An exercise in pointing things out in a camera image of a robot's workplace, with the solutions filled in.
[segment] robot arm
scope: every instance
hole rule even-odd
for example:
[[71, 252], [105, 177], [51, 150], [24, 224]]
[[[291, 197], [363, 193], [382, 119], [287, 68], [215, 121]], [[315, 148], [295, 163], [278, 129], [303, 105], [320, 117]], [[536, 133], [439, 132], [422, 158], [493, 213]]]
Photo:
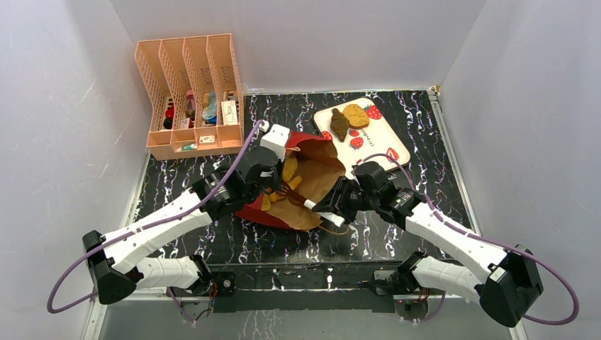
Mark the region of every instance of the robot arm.
[[[532, 260], [467, 237], [471, 230], [443, 214], [438, 214], [440, 220], [424, 196], [403, 188], [397, 179], [388, 180], [374, 161], [358, 165], [354, 175], [356, 181], [339, 178], [313, 210], [339, 213], [347, 222], [353, 221], [359, 210], [374, 210], [386, 222], [430, 241], [462, 264], [438, 261], [416, 251], [395, 273], [374, 273], [371, 283], [379, 288], [376, 293], [413, 293], [420, 287], [440, 289], [478, 302], [506, 327], [515, 327], [542, 294], [539, 272]], [[445, 222], [464, 233], [452, 230]]]
[[[143, 232], [141, 229], [148, 223], [198, 206], [222, 180], [227, 171], [225, 166], [195, 182], [173, 202], [136, 223], [105, 235], [96, 231], [86, 234], [84, 247], [91, 251], [104, 242], [134, 233], [88, 259], [100, 303], [117, 302], [140, 288], [179, 287], [201, 295], [217, 281], [217, 277], [221, 283], [229, 282], [219, 273], [211, 273], [201, 256], [182, 259], [147, 256], [195, 228], [241, 210], [268, 188], [278, 189], [289, 135], [289, 129], [274, 125], [263, 136], [260, 146], [245, 153], [232, 176], [216, 194], [203, 207], [185, 217]], [[532, 261], [467, 237], [471, 231], [446, 216], [442, 215], [441, 222], [423, 196], [403, 188], [396, 180], [389, 181], [376, 162], [357, 166], [354, 174], [356, 181], [339, 178], [321, 202], [310, 203], [308, 208], [336, 226], [354, 221], [359, 210], [375, 210], [386, 222], [431, 241], [464, 265], [438, 261], [415, 252], [386, 279], [372, 278], [373, 283], [387, 288], [384, 293], [413, 293], [419, 287], [437, 288], [478, 301], [493, 319], [507, 327], [514, 327], [542, 293], [538, 270]], [[444, 222], [453, 223], [466, 234], [451, 230]], [[226, 285], [219, 287], [219, 291], [220, 294], [233, 293], [233, 287]]]
[[[102, 304], [126, 298], [136, 289], [178, 287], [192, 293], [205, 293], [215, 274], [201, 256], [182, 259], [153, 259], [150, 254], [193, 229], [209, 225], [219, 218], [241, 210], [254, 202], [268, 188], [279, 188], [283, 158], [290, 130], [274, 125], [258, 147], [248, 151], [229, 179], [200, 209], [178, 220], [142, 231], [151, 222], [190, 210], [211, 192], [228, 170], [222, 166], [195, 182], [178, 198], [147, 217], [115, 232], [101, 235], [92, 231], [83, 237], [84, 248], [90, 251], [126, 233], [134, 235], [107, 246], [88, 259], [88, 268]], [[220, 289], [223, 294], [229, 289]]]

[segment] red bag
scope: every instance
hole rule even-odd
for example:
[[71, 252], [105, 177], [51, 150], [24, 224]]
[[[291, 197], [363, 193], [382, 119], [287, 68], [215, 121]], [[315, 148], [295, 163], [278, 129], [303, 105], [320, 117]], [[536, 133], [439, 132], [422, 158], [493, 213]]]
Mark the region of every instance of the red bag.
[[[303, 132], [292, 132], [286, 147], [300, 149], [296, 152], [298, 168], [295, 176], [303, 177], [303, 181], [296, 192], [313, 202], [321, 201], [336, 180], [346, 172], [337, 158], [338, 153], [331, 140]], [[293, 204], [291, 198], [273, 202], [269, 211], [262, 211], [263, 196], [264, 194], [252, 204], [245, 205], [236, 216], [270, 227], [292, 230], [307, 231], [321, 223], [318, 214], [296, 202]]]

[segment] chocolate piece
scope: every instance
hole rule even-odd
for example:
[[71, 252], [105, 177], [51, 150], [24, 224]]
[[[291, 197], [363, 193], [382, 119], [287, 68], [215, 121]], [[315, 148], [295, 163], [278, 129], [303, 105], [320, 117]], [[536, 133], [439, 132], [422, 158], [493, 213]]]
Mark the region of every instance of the chocolate piece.
[[345, 137], [347, 136], [347, 132], [349, 131], [349, 119], [346, 118], [340, 110], [337, 108], [332, 109], [332, 122], [330, 123], [330, 128], [334, 131], [334, 134], [338, 136], [338, 140], [343, 142]]

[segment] organizer compartment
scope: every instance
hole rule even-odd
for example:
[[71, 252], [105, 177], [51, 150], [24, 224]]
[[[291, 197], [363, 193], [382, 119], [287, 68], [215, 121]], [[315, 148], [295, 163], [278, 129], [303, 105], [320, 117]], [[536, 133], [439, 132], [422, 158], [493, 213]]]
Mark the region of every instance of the organizer compartment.
[[[152, 102], [152, 119], [147, 147], [158, 159], [200, 157], [236, 153], [244, 136], [244, 94], [238, 74], [231, 34], [146, 40], [137, 44], [135, 60]], [[186, 117], [186, 94], [196, 102], [193, 128], [182, 128]], [[203, 99], [214, 91], [217, 125], [204, 123]], [[238, 124], [223, 125], [221, 102], [235, 99]], [[171, 130], [163, 127], [169, 101], [174, 105]], [[214, 136], [212, 144], [200, 138]], [[178, 151], [196, 143], [196, 150]]]

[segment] brown cookie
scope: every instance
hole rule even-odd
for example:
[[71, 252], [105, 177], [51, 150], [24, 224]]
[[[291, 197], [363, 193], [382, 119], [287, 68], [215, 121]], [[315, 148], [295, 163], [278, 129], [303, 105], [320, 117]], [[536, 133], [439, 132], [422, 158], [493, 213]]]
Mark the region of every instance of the brown cookie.
[[342, 114], [348, 118], [351, 128], [354, 128], [355, 130], [362, 129], [369, 125], [367, 113], [357, 104], [347, 105], [342, 111]]
[[332, 122], [330, 128], [334, 131], [334, 134], [338, 137], [340, 142], [343, 142], [349, 131], [349, 120], [338, 110], [337, 108], [332, 109]]

